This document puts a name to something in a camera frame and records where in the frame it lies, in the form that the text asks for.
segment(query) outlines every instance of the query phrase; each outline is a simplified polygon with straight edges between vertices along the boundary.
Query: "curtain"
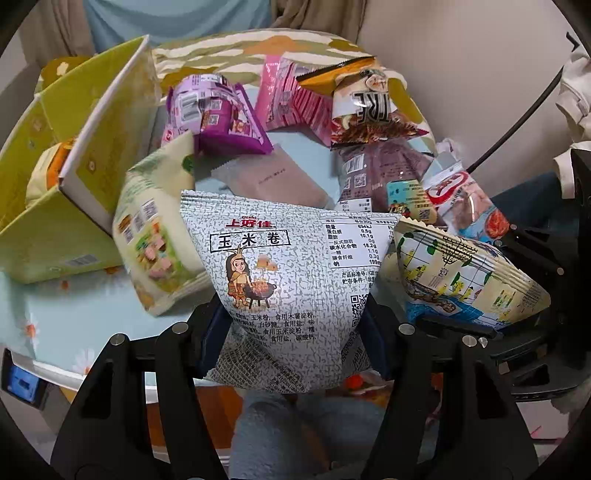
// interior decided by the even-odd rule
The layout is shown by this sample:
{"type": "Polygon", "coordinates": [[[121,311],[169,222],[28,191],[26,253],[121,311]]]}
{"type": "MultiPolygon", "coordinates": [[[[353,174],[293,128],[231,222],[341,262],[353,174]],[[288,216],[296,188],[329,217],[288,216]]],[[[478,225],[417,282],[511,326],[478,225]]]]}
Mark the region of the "curtain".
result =
{"type": "Polygon", "coordinates": [[[357,42],[365,4],[366,0],[271,0],[271,27],[329,32],[357,42]]]}
{"type": "Polygon", "coordinates": [[[83,0],[39,0],[19,32],[27,63],[39,68],[58,57],[95,53],[83,0]]]}

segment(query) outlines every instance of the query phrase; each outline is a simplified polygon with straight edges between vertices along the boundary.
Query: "white cloth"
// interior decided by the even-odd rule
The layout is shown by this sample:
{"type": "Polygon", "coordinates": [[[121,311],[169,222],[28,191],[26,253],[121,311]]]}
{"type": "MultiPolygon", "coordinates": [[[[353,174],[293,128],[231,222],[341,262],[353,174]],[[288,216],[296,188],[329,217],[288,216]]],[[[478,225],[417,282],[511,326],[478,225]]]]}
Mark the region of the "white cloth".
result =
{"type": "Polygon", "coordinates": [[[574,198],[572,149],[591,151],[591,59],[583,46],[572,52],[564,65],[556,106],[564,113],[573,144],[554,159],[562,188],[562,198],[574,198]]]}

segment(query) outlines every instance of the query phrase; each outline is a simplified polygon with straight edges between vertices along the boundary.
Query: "blue device screen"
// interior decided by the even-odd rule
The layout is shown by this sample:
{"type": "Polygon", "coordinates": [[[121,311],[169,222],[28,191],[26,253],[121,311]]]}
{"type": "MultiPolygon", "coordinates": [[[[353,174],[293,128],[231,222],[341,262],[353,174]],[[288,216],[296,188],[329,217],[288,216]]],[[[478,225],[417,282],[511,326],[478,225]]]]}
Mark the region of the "blue device screen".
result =
{"type": "Polygon", "coordinates": [[[39,385],[39,378],[13,365],[10,369],[7,390],[24,401],[32,403],[39,385]]]}

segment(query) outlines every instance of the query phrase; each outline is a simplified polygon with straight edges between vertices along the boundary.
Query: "white snack bag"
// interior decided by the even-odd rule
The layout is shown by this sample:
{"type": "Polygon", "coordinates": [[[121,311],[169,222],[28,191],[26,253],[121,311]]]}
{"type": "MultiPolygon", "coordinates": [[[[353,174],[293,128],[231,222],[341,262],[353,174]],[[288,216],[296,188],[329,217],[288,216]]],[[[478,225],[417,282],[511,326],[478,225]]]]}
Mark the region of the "white snack bag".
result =
{"type": "Polygon", "coordinates": [[[400,215],[185,190],[181,216],[234,319],[208,379],[303,393],[368,368],[356,327],[400,215]]]}

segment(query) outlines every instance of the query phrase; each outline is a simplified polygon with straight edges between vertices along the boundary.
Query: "snack bag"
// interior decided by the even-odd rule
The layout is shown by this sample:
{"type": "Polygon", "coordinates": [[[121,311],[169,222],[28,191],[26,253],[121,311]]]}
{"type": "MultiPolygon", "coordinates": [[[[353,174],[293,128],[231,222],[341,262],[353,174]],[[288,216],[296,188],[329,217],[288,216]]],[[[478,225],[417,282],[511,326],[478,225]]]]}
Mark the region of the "snack bag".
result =
{"type": "Polygon", "coordinates": [[[400,213],[435,223],[437,212],[420,183],[431,159],[406,140],[342,148],[339,155],[344,181],[337,209],[400,213]]]}
{"type": "Polygon", "coordinates": [[[448,232],[493,243],[509,231],[509,222],[461,162],[423,183],[448,232]]]}
{"type": "Polygon", "coordinates": [[[304,123],[329,147],[332,99],[298,84],[296,77],[311,68],[289,59],[278,62],[277,58],[267,56],[256,99],[255,111],[265,130],[304,123]]]}
{"type": "Polygon", "coordinates": [[[267,134],[239,83],[222,75],[189,75],[167,98],[168,124],[163,144],[190,130],[196,150],[211,155],[265,154],[272,150],[267,134]]]}
{"type": "Polygon", "coordinates": [[[320,95],[333,95],[333,148],[429,133],[423,116],[406,93],[403,79],[374,57],[315,70],[300,75],[297,81],[320,95]]]}
{"type": "Polygon", "coordinates": [[[332,200],[281,148],[268,155],[241,155],[212,170],[234,195],[269,202],[326,208],[332,200]]]}
{"type": "Polygon", "coordinates": [[[127,172],[113,219],[113,240],[143,307],[158,315],[211,283],[178,212],[194,186],[193,136],[187,132],[127,172]]]}
{"type": "Polygon", "coordinates": [[[492,245],[405,218],[394,237],[409,322],[431,313],[500,329],[550,306],[550,295],[492,245]]]}
{"type": "Polygon", "coordinates": [[[31,173],[25,194],[25,207],[31,207],[59,182],[61,168],[74,147],[75,139],[60,142],[45,150],[31,173]]]}
{"type": "Polygon", "coordinates": [[[234,320],[209,379],[303,393],[367,369],[356,326],[400,215],[192,191],[181,215],[234,320]]]}

